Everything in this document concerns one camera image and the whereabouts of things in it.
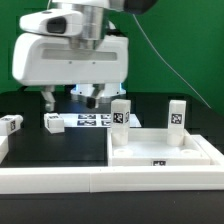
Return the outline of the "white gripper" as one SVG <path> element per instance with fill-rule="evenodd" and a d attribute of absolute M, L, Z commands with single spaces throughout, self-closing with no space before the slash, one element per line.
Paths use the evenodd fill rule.
<path fill-rule="evenodd" d="M 99 106 L 105 85 L 121 83 L 128 73 L 128 39 L 106 36 L 96 50 L 72 49 L 69 39 L 22 34 L 16 41 L 12 74 L 25 86 L 44 86 L 45 109 L 53 112 L 56 85 L 94 84 L 89 109 Z"/>

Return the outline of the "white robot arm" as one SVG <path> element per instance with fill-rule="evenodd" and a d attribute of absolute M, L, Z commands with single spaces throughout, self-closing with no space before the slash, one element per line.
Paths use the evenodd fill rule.
<path fill-rule="evenodd" d="M 52 0 L 54 8 L 24 15 L 14 47 L 12 74 L 39 86 L 45 108 L 55 106 L 58 85 L 91 85 L 87 106 L 96 108 L 106 88 L 128 74 L 128 39 L 109 26 L 110 10 L 143 14 L 158 0 Z"/>

